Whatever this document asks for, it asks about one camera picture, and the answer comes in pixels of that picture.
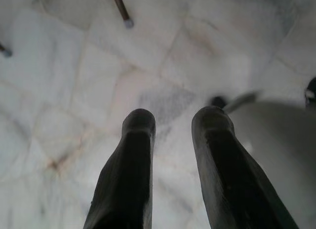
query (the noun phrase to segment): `white marble floor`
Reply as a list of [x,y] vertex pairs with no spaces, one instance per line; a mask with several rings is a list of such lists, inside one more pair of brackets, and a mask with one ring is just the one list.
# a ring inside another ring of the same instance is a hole
[[0,0],[0,225],[82,228],[135,108],[157,123],[153,228],[210,228],[191,120],[209,97],[261,90],[303,105],[316,0]]

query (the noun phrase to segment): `dark wooden leg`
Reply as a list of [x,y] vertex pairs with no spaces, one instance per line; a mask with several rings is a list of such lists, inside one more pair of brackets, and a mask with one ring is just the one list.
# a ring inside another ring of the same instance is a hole
[[125,119],[121,141],[104,168],[84,229],[151,229],[155,118],[147,110]]
[[0,43],[0,52],[5,56],[5,57],[10,57],[12,56],[12,52],[8,49],[6,49],[1,43]]
[[212,229],[298,228],[223,110],[201,109],[192,121],[192,136]]
[[122,15],[122,18],[124,20],[125,26],[127,28],[132,28],[134,26],[133,20],[129,17],[127,10],[125,8],[123,0],[115,0],[115,3],[118,6],[119,12]]

